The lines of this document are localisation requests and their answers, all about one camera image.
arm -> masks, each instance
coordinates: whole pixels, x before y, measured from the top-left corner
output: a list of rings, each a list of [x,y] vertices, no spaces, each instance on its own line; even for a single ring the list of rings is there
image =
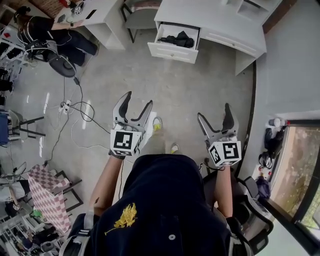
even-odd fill
[[[110,155],[103,172],[95,185],[90,198],[90,207],[93,206],[94,214],[101,216],[112,205],[117,180],[123,160]]]
[[[71,26],[71,23],[53,23],[51,30],[68,30],[68,29],[74,29],[77,27],[80,27],[83,20],[77,21],[73,23],[73,26]]]
[[[27,234],[28,234],[28,239],[30,240],[30,242],[32,242],[33,239],[32,239],[32,232],[31,232],[30,228],[28,229]]]
[[[219,205],[219,211],[224,217],[229,218],[233,215],[230,166],[225,166],[224,170],[217,172],[214,197]]]
[[[14,201],[14,204],[15,204],[16,206],[18,206],[18,205],[19,205],[19,202],[18,202],[18,200],[17,200],[17,198],[16,198],[15,191],[13,190],[13,188],[12,188],[11,186],[9,186],[9,190],[10,190],[10,193],[11,193],[11,197],[12,197],[12,199],[13,199],[13,201]]]

white desk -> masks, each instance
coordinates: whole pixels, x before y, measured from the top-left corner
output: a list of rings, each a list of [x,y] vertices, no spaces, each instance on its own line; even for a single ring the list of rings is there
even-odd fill
[[[65,15],[62,23],[66,23],[70,17],[72,22],[84,20],[82,25],[85,26],[104,47],[110,50],[124,50],[129,44],[130,38],[120,12],[122,4],[123,0],[85,0],[80,15],[72,15],[71,9],[63,8],[55,17],[55,22],[58,22],[58,18],[62,15]],[[91,18],[86,19],[92,10],[96,10],[96,12]]]
[[[200,39],[220,43],[236,51],[235,74],[238,75],[253,61],[267,52],[265,35],[261,24],[252,22],[237,14],[237,7],[231,1],[222,5],[221,0],[162,0],[154,18],[158,35],[148,46],[152,56],[178,60],[194,64],[198,55]],[[194,48],[179,47],[173,44],[157,41],[158,38],[177,36],[187,25],[195,27],[187,35],[194,38]]]

black chair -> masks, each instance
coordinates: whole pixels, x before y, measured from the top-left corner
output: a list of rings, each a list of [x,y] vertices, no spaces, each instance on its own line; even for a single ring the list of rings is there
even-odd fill
[[[157,14],[157,9],[139,9],[134,12],[130,10],[130,6],[134,3],[142,2],[141,0],[126,0],[124,1],[122,7],[120,8],[120,11],[122,13],[124,22],[125,22],[125,28],[129,32],[129,36],[131,38],[132,43],[135,42],[135,38],[132,34],[131,30],[149,30],[149,29],[156,29],[156,23],[155,23],[155,16]],[[154,2],[161,3],[161,0],[155,0]]]
[[[219,171],[212,172],[203,178],[205,200],[212,209],[216,202],[214,198],[214,189],[216,186],[217,172]],[[244,191],[239,183],[248,189],[251,199],[244,194]],[[231,174],[231,187],[233,199],[233,217],[235,217],[243,227],[249,227],[257,218],[264,223],[262,230],[258,231],[254,237],[248,240],[253,254],[256,255],[268,245],[268,235],[272,232],[274,224],[271,220],[263,216],[257,210],[261,209],[262,211],[267,212],[267,210],[265,210],[264,207],[257,200],[255,200],[255,198],[258,197],[259,191],[258,186],[252,177],[241,180],[239,178],[235,178],[233,174]]]
[[[29,60],[47,62],[51,68],[66,78],[73,78],[76,75],[75,64],[70,62],[67,56],[59,54],[56,45],[51,41],[34,40],[26,43],[20,33],[18,38],[21,38],[21,42],[25,44],[25,51]]]

yellow sneaker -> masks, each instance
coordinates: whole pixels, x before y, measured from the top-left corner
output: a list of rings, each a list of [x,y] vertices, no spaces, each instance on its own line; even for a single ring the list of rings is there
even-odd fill
[[[171,145],[171,150],[170,150],[170,154],[174,154],[176,151],[178,151],[180,149],[179,145],[177,143],[173,143]]]
[[[160,130],[162,128],[162,120],[159,116],[156,116],[153,119],[153,133]]]

shelf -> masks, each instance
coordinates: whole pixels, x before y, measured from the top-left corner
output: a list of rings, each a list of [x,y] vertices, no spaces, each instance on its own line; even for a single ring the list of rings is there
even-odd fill
[[[242,4],[242,1],[239,1],[239,0],[228,0],[228,3],[226,4],[226,6],[234,8],[235,11],[237,12],[241,4]]]
[[[280,2],[279,0],[250,0],[251,2],[255,3],[258,6],[266,9],[269,12],[272,12],[275,7]]]
[[[268,16],[268,11],[263,7],[257,7],[249,2],[243,1],[238,14],[254,22],[262,22]]]

